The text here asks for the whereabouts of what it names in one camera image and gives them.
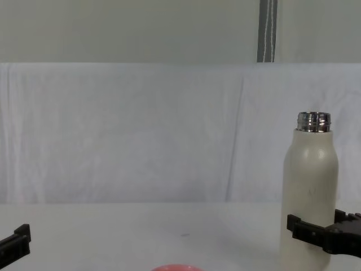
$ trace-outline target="white bottle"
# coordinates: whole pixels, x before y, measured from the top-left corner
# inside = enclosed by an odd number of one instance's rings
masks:
[[[280,263],[282,271],[324,271],[330,255],[292,238],[287,215],[319,226],[333,224],[338,160],[331,117],[322,112],[298,114],[297,129],[284,160]]]

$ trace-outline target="pink bowl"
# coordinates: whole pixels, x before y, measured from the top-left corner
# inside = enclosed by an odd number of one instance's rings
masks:
[[[164,265],[153,269],[152,271],[203,271],[199,268],[189,265],[182,265],[182,264],[171,264],[171,265]]]

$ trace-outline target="table surface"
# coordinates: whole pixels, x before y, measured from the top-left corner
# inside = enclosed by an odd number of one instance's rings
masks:
[[[360,212],[361,203],[338,208]],[[23,223],[32,232],[31,254],[7,271],[278,270],[279,204],[2,205],[0,214],[0,238]],[[335,255],[329,270],[360,271],[361,260]]]

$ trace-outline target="silver bottle top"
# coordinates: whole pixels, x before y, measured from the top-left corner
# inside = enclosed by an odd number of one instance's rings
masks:
[[[325,112],[301,112],[298,114],[298,131],[326,133],[330,131],[331,115]]]

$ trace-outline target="white cloth backdrop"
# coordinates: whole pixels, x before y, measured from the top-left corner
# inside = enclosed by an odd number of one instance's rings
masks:
[[[279,201],[299,111],[361,199],[361,65],[0,65],[0,202]]]

